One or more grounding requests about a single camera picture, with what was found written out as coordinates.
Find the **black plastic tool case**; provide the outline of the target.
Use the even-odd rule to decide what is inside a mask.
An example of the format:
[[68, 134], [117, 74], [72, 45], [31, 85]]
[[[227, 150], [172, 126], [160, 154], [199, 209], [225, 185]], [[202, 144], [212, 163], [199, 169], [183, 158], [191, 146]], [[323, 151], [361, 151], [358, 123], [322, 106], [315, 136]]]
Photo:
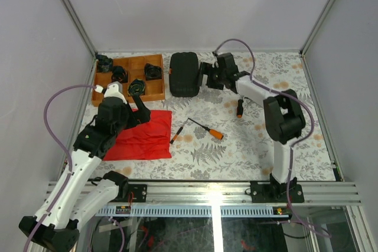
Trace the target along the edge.
[[198, 95], [198, 57], [194, 52], [174, 53], [169, 68], [170, 92], [174, 97]]

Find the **black orange grip screwdriver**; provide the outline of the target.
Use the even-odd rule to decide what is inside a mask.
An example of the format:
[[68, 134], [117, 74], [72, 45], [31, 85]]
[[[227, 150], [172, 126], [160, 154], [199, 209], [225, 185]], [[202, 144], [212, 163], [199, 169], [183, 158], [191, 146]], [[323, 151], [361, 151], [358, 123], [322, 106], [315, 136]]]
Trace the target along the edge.
[[236, 116], [237, 118], [242, 118], [243, 116], [243, 99], [239, 99], [237, 101], [237, 109], [236, 109]]

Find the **large orange handle screwdriver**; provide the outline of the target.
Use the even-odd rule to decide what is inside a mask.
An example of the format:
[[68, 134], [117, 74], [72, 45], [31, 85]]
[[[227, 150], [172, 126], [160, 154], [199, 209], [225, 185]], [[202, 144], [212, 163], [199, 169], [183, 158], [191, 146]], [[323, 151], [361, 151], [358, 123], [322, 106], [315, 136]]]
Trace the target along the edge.
[[214, 129], [211, 129], [205, 125], [202, 125], [200, 124], [199, 122], [196, 122], [195, 120], [189, 118], [190, 121], [194, 122], [195, 124], [199, 125], [200, 127], [202, 127], [205, 131], [207, 131], [210, 135], [212, 135], [212, 137], [218, 139], [218, 140], [222, 140], [224, 138], [224, 135], [219, 132], [219, 131], [216, 131]]

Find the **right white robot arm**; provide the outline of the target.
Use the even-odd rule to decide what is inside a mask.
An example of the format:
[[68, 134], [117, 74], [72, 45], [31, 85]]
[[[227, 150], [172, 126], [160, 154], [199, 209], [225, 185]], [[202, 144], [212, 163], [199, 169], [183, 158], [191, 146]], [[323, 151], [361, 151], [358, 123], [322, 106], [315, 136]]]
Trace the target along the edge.
[[305, 127], [305, 117], [296, 93], [288, 89], [280, 92], [252, 79], [252, 74], [240, 71], [230, 53], [220, 54], [214, 64], [200, 63], [198, 85], [207, 76], [206, 86], [211, 89], [224, 88], [251, 99], [263, 108], [265, 127], [273, 140], [272, 184], [269, 194], [275, 201], [289, 197], [291, 185], [295, 180], [292, 172], [293, 153], [291, 145], [298, 140]]

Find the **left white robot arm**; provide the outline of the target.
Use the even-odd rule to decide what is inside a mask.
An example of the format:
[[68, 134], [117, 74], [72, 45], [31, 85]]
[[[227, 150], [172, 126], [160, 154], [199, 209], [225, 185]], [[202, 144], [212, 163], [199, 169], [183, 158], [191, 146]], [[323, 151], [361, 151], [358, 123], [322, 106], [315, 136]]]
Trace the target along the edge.
[[121, 132], [150, 120], [151, 112], [141, 98], [136, 95], [133, 100], [136, 110], [119, 97], [103, 99], [97, 115], [78, 134], [68, 167], [50, 196], [33, 216], [21, 219], [19, 229], [28, 237], [24, 250], [30, 243], [36, 243], [50, 251], [70, 251], [79, 239], [81, 228], [101, 207], [110, 201], [124, 201], [130, 195], [128, 178], [109, 171], [94, 191], [77, 200]]

